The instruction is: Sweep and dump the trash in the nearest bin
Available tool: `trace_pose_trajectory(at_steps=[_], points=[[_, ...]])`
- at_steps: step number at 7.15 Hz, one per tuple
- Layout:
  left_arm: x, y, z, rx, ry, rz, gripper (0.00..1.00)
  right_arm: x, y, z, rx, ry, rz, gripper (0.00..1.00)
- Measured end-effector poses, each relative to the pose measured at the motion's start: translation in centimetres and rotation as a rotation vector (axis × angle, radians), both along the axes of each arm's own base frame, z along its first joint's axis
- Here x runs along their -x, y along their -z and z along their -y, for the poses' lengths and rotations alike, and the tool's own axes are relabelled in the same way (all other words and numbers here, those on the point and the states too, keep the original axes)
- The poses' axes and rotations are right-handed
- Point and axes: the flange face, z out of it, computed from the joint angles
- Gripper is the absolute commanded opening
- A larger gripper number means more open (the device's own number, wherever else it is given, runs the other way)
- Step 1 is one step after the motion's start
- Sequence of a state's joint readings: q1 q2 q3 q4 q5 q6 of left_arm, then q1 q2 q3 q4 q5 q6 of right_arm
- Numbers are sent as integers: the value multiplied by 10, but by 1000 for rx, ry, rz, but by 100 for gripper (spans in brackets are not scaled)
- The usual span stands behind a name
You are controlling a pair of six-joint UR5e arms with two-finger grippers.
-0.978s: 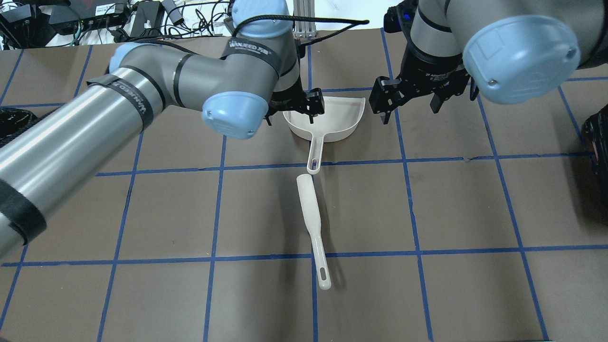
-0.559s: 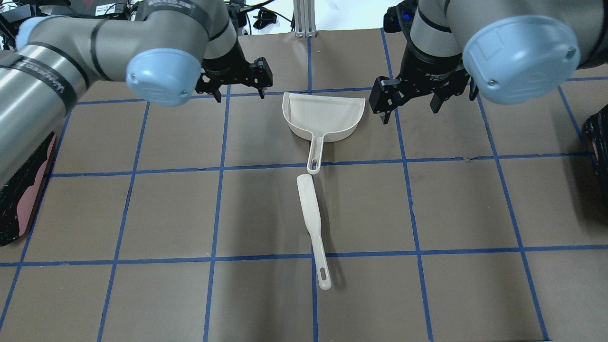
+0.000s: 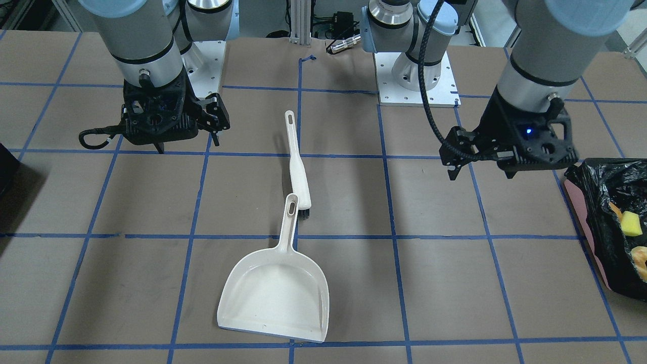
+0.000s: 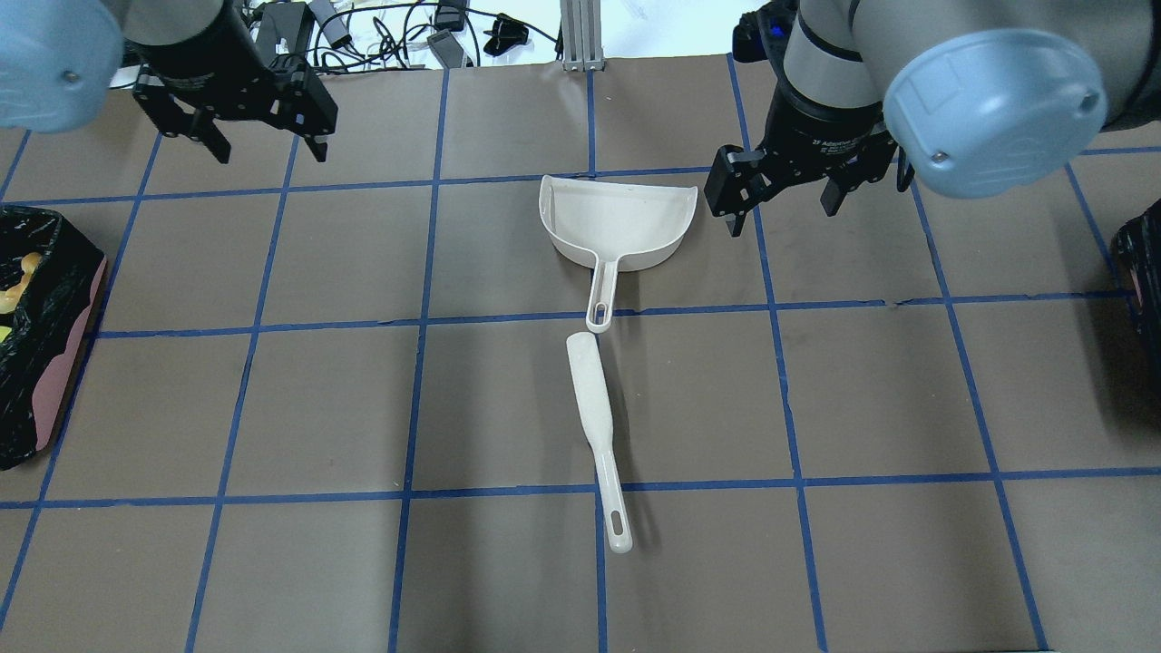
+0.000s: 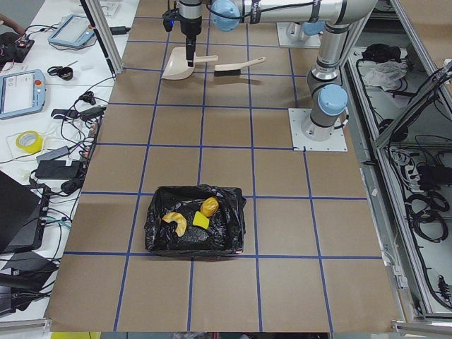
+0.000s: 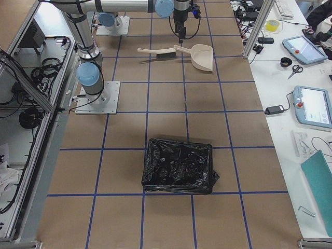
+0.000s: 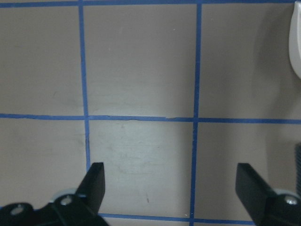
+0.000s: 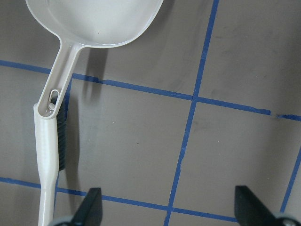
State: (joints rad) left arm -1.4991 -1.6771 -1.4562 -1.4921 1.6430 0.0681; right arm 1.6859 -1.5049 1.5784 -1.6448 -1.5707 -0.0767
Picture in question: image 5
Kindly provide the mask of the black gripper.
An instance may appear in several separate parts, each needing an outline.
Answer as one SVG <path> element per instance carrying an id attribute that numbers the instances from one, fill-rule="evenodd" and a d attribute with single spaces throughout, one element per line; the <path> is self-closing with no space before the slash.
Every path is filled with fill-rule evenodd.
<path id="1" fill-rule="evenodd" d="M 174 22 L 179 21 L 181 32 L 186 36 L 186 62 L 188 67 L 194 66 L 196 37 L 201 34 L 202 1 L 183 0 L 167 1 L 167 10 L 162 15 L 163 26 L 171 32 Z"/>

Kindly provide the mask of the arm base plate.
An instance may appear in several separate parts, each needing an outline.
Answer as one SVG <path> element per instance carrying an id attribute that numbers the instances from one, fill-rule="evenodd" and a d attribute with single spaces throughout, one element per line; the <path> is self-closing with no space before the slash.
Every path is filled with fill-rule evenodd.
<path id="1" fill-rule="evenodd" d="M 292 149 L 307 152 L 347 152 L 340 117 L 330 127 L 319 127 L 311 121 L 311 109 L 289 108 Z"/>
<path id="2" fill-rule="evenodd" d="M 321 45 L 320 36 L 325 23 L 277 23 L 278 42 L 280 47 L 318 49 Z"/>

